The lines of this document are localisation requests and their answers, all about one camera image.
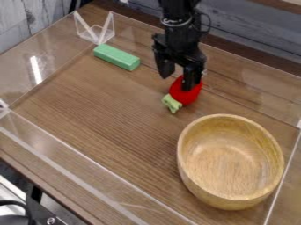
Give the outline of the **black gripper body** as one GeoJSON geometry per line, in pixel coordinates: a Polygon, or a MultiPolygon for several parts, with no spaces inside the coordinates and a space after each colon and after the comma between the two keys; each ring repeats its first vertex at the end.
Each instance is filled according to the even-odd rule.
{"type": "Polygon", "coordinates": [[[198,20],[162,20],[163,33],[154,33],[152,53],[158,49],[182,68],[191,63],[206,63],[199,50],[199,39],[206,34],[198,20]]]}

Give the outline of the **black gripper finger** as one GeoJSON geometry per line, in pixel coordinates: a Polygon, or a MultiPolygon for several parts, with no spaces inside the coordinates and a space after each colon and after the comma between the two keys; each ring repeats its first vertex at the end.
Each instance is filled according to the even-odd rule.
{"type": "Polygon", "coordinates": [[[205,70],[202,63],[191,63],[183,67],[182,90],[191,91],[194,86],[201,83],[205,70]]]}
{"type": "Polygon", "coordinates": [[[154,50],[154,58],[160,77],[166,79],[175,71],[175,63],[170,59],[170,56],[158,49],[154,50]]]}

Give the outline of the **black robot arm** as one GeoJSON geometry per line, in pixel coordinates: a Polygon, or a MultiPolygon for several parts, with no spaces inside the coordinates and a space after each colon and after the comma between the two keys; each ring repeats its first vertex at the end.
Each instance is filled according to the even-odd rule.
{"type": "Polygon", "coordinates": [[[207,56],[199,49],[201,38],[209,33],[202,28],[202,18],[210,17],[201,11],[201,0],[158,0],[162,8],[163,33],[154,33],[152,53],[162,78],[183,69],[181,90],[191,91],[201,83],[207,56]]]}

